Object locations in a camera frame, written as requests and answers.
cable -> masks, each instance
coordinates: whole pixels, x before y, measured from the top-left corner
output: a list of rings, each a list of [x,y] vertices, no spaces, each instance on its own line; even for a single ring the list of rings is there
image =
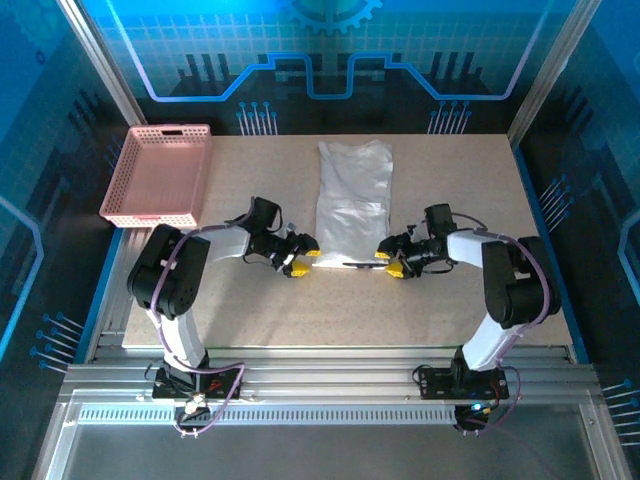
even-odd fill
[[[272,267],[272,265],[269,265],[267,262],[261,262],[260,260],[255,260],[253,262],[250,262],[250,261],[247,260],[247,256],[248,255],[243,255],[242,256],[242,261],[244,263],[246,263],[247,265],[264,265],[265,267],[269,267],[269,268]]]
[[[191,372],[191,373],[204,374],[204,375],[212,375],[212,374],[215,375],[223,372],[228,372],[236,368],[238,369],[238,374],[236,375],[236,378],[231,386],[231,389],[229,390],[229,393],[227,394],[227,397],[224,399],[224,402],[222,403],[222,405],[217,409],[216,414],[212,415],[212,418],[208,424],[198,429],[197,431],[194,429],[191,432],[181,428],[181,426],[179,425],[179,422],[176,422],[174,424],[174,428],[178,432],[180,432],[182,436],[185,436],[185,435],[197,436],[198,434],[204,433],[207,430],[209,430],[218,421],[220,416],[224,413],[224,410],[227,408],[227,405],[231,401],[231,397],[233,396],[233,393],[236,391],[236,389],[240,385],[240,381],[242,380],[242,376],[244,375],[244,371],[245,371],[245,364],[244,362],[239,362],[239,363],[234,363],[233,365],[228,365],[226,367],[221,367],[221,368],[193,368],[192,366],[182,362],[178,358],[178,356],[175,353],[173,353],[173,350],[171,350],[171,347],[169,346],[167,339],[164,335],[164,332],[162,330],[162,318],[158,313],[158,298],[160,297],[160,292],[162,291],[164,282],[167,280],[167,276],[169,275],[171,266],[175,263],[175,260],[178,256],[178,253],[180,252],[180,249],[183,247],[183,245],[187,242],[189,238],[199,233],[204,233],[204,232],[209,232],[214,230],[226,230],[226,229],[241,225],[253,213],[254,205],[255,205],[255,197],[252,197],[251,207],[249,208],[249,212],[247,212],[247,214],[244,215],[242,218],[238,220],[234,220],[232,222],[228,222],[223,225],[209,225],[196,230],[191,230],[190,232],[184,234],[182,238],[178,241],[178,243],[175,245],[175,247],[173,248],[173,251],[171,252],[171,254],[169,255],[169,259],[167,260],[167,263],[164,266],[162,273],[160,274],[158,283],[156,284],[156,287],[153,291],[153,295],[151,296],[151,305],[149,307],[149,310],[151,311],[151,313],[153,314],[153,317],[155,318],[155,327],[156,327],[156,330],[158,331],[158,337],[160,339],[160,343],[162,344],[162,347],[164,348],[164,350],[173,357],[173,360],[178,365],[180,365],[184,371]]]
[[[487,424],[486,422],[483,422],[483,421],[481,421],[481,420],[476,420],[476,419],[474,419],[474,418],[467,418],[467,419],[466,419],[466,421],[467,421],[467,422],[471,422],[471,423],[476,423],[476,424],[478,424],[478,425],[482,425],[483,427],[485,427],[485,430],[486,430],[487,428],[491,427],[492,425],[495,425],[495,423],[494,423],[494,424]],[[558,472],[556,472],[556,471],[555,471],[555,469],[545,461],[544,457],[543,457],[541,454],[539,454],[539,453],[538,453],[538,452],[537,452],[537,451],[536,451],[536,450],[535,450],[531,445],[529,445],[529,443],[527,443],[527,442],[525,442],[524,440],[522,440],[522,438],[520,438],[518,435],[516,435],[516,434],[514,434],[514,433],[511,433],[510,431],[505,430],[504,428],[500,428],[500,427],[497,427],[497,426],[496,426],[496,427],[494,427],[494,428],[495,428],[495,430],[496,430],[497,432],[500,432],[500,433],[502,433],[503,435],[508,436],[509,438],[511,438],[512,440],[515,440],[515,441],[516,441],[516,442],[518,442],[521,446],[523,446],[523,447],[524,447],[524,448],[525,448],[525,449],[526,449],[526,450],[531,454],[531,456],[532,456],[533,458],[535,458],[535,459],[538,461],[538,463],[539,463],[539,464],[540,464],[540,465],[541,465],[545,470],[547,470],[547,472],[548,472],[548,473],[550,473],[550,474],[551,474],[551,476],[552,476],[552,477],[554,477],[554,478],[556,478],[556,479],[558,479],[558,480],[560,480],[560,479],[562,479],[562,478],[563,478],[563,477],[561,477],[560,475],[558,475]]]
[[[448,270],[425,270],[423,268],[422,269],[422,273],[425,273],[425,274],[428,274],[428,275],[443,275],[445,273],[449,273],[455,267],[455,263],[453,263],[451,260],[446,260],[445,263],[447,265],[449,265],[449,269]]]
[[[149,378],[147,377],[147,375],[149,374],[149,370],[151,370],[151,367],[153,367],[156,363],[161,362],[162,360],[164,360],[164,358],[158,358],[156,360],[154,360],[153,362],[151,362],[149,365],[147,365],[147,368],[144,371],[144,379],[145,380],[149,380]]]
[[[421,368],[433,368],[433,367],[431,365],[427,365],[426,363],[423,363],[422,365],[418,365],[416,368],[413,369],[413,372],[411,372],[411,380],[413,380],[413,383],[415,383],[418,386],[420,386],[420,381],[416,380],[416,373],[418,373],[418,370],[420,370]]]
[[[495,382],[491,382],[491,388],[496,394],[496,406],[494,408],[498,408],[500,406],[500,390],[496,388]]]
[[[489,227],[487,227],[484,224],[484,222],[478,220],[475,217],[472,217],[471,215],[467,215],[466,213],[451,212],[451,216],[452,217],[466,218],[467,220],[471,220],[473,223],[478,225],[480,227],[480,230],[484,230],[485,232],[489,230]]]
[[[511,405],[509,405],[509,407],[507,408],[507,411],[504,412],[504,415],[502,415],[502,417],[500,417],[496,422],[492,423],[491,425],[487,426],[487,428],[485,428],[483,430],[482,433],[485,433],[488,430],[493,429],[494,425],[498,426],[504,423],[504,421],[507,419],[507,417],[509,417],[509,415],[511,415],[511,413],[513,412],[513,410],[516,408],[516,405],[518,405],[518,400],[520,400],[520,390],[522,389],[522,380],[520,379],[520,372],[518,371],[517,368],[515,367],[511,367],[511,366],[502,366],[502,363],[498,364],[498,368],[500,370],[512,370],[515,374],[516,374],[516,392],[515,392],[515,397],[513,399],[513,402],[511,402]]]

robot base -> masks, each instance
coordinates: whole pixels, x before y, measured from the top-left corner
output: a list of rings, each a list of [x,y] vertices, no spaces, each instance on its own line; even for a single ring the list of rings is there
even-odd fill
[[[206,367],[208,367],[208,359],[202,368]],[[215,375],[198,375],[182,372],[164,363],[156,373],[151,397],[158,400],[179,400],[189,399],[197,393],[204,393],[207,399],[225,399],[238,372],[239,369],[235,368]],[[232,399],[240,398],[240,388],[241,386],[236,388],[231,396]]]
[[[455,385],[450,368],[421,366],[416,370],[422,400],[478,400],[509,398],[504,372],[498,369],[473,372],[472,381]]]

workstation enclosure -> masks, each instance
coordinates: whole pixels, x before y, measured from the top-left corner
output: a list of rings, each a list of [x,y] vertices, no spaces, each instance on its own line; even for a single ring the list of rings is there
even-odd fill
[[[637,476],[639,20],[622,0],[0,5],[0,477]],[[150,399],[161,349],[124,287],[149,231],[97,213],[139,124],[210,126],[207,198],[231,206],[206,203],[206,223],[273,195],[313,234],[318,141],[380,138],[392,233],[444,202],[537,232],[563,310],[507,357],[523,386],[504,431],[463,438],[452,405],[421,402],[411,381],[477,327],[461,292],[481,298],[478,272],[351,272],[327,282],[348,308],[305,311],[304,285],[327,273],[241,266],[209,275],[200,318],[226,315],[199,329],[212,359],[247,362],[242,400],[181,440],[174,405]],[[361,278],[389,298],[349,303]],[[253,296],[230,301],[242,286]]]

ventilation grille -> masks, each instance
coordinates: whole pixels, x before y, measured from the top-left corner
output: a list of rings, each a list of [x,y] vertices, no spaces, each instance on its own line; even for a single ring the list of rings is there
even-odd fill
[[[84,424],[167,424],[173,421],[170,405],[85,405],[79,423]],[[200,415],[186,425],[200,425],[210,419]],[[446,405],[400,406],[229,406],[220,424],[224,425],[453,425],[454,407]]]
[[[173,421],[172,405],[83,405],[79,424],[166,425]]]

aluminum frame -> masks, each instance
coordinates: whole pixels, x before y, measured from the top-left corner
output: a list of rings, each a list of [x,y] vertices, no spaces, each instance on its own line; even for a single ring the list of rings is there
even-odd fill
[[[75,0],[57,0],[57,2],[127,124],[129,126],[146,124],[142,109],[111,54],[105,48],[93,20],[81,5],[82,2]]]
[[[511,148],[515,149],[524,138],[601,2],[602,0],[578,0],[574,5],[509,127],[507,137]]]
[[[111,56],[96,34],[95,26],[75,0],[57,0],[98,74],[129,125],[145,124],[144,115]],[[534,85],[509,130],[517,144],[538,112],[555,80],[601,0],[579,0],[567,19],[541,68]],[[112,272],[127,271],[146,240],[146,231],[126,231],[121,238]],[[69,368],[47,430],[33,478],[62,478],[72,452],[77,427],[91,421],[107,421],[104,409],[123,412],[172,412],[180,402],[153,401],[152,383],[144,380],[151,360],[162,356],[158,349],[123,349],[122,335],[131,299],[126,279],[112,273],[108,280],[96,328],[85,362]],[[407,412],[422,408],[450,411],[454,402],[423,402],[410,379],[419,363],[447,366],[453,349],[447,348],[244,348],[210,350],[216,364],[244,360],[248,365],[243,394],[230,411],[287,410],[291,405],[322,409],[348,408],[384,412]],[[603,405],[591,366],[572,363],[570,347],[516,348],[507,357],[522,372],[522,404],[579,404],[585,432],[598,466],[606,479],[631,478],[613,423]],[[508,380],[514,381],[511,374]],[[98,412],[94,417],[89,411]],[[123,421],[166,422],[167,413],[127,414]],[[397,422],[398,416],[383,421]]]
[[[34,478],[62,478],[79,424],[170,424],[175,409],[183,406],[183,401],[151,399],[153,373],[145,380],[144,372],[162,357],[161,350],[104,348],[93,364],[69,367]],[[454,351],[226,348],[211,349],[209,355],[214,365],[247,364],[241,397],[223,420],[228,425],[433,425],[452,423],[454,405],[469,402],[420,400],[411,371],[421,363],[446,366]],[[603,402],[593,368],[572,363],[564,347],[516,348],[505,363],[521,371],[522,405],[596,408]],[[510,374],[507,378],[515,382]]]

